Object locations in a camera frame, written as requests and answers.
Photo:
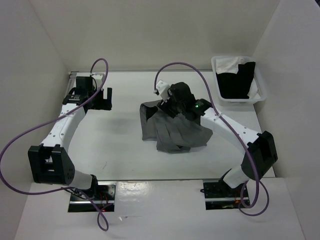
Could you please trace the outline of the grey pleated skirt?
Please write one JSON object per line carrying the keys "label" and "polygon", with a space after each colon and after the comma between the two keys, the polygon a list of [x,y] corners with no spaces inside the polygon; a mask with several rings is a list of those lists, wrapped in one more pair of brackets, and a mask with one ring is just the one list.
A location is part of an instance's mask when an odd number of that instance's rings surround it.
{"label": "grey pleated skirt", "polygon": [[156,101],[139,107],[143,141],[155,141],[156,149],[169,154],[188,153],[207,146],[213,131],[189,121],[182,114],[171,118],[157,107]]}

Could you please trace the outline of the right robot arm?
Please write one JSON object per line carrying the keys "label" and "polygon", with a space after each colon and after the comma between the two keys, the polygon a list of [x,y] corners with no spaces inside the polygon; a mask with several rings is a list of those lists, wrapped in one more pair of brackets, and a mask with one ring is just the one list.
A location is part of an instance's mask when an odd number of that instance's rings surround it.
{"label": "right robot arm", "polygon": [[278,160],[270,132],[259,133],[247,128],[214,108],[209,101],[196,99],[186,83],[169,85],[159,80],[155,93],[161,97],[157,106],[171,118],[182,115],[217,133],[244,153],[241,165],[230,169],[220,179],[219,192],[223,196],[231,196],[248,180],[260,180]]}

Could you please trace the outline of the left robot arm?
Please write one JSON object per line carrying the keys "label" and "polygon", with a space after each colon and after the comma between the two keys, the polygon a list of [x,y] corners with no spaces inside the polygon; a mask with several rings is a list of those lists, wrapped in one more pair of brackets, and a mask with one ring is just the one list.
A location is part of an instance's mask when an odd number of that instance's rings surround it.
{"label": "left robot arm", "polygon": [[77,171],[68,151],[76,129],[88,110],[112,109],[112,89],[107,88],[107,98],[104,98],[104,89],[98,87],[103,77],[100,73],[77,76],[75,86],[62,101],[61,119],[53,125],[40,145],[29,148],[28,159],[35,183],[75,187],[88,200],[98,197],[100,188],[97,177]]}

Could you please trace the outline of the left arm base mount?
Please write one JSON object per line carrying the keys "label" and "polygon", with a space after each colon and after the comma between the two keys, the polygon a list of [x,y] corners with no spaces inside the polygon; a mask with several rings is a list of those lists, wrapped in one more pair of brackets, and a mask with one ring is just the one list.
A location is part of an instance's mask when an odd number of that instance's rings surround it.
{"label": "left arm base mount", "polygon": [[[96,193],[89,190],[83,190],[94,204],[102,212],[113,212],[115,210],[117,183],[115,181],[99,181]],[[70,193],[68,212],[69,213],[93,213],[96,208],[79,191],[68,190]]]}

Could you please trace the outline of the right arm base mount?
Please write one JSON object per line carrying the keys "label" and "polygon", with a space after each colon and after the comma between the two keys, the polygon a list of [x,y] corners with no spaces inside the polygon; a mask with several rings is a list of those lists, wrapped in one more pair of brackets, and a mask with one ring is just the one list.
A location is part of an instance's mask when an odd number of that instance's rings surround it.
{"label": "right arm base mount", "polygon": [[242,187],[243,184],[236,188],[230,188],[216,179],[203,181],[200,192],[204,196],[205,209],[207,211],[237,209],[241,203]]}

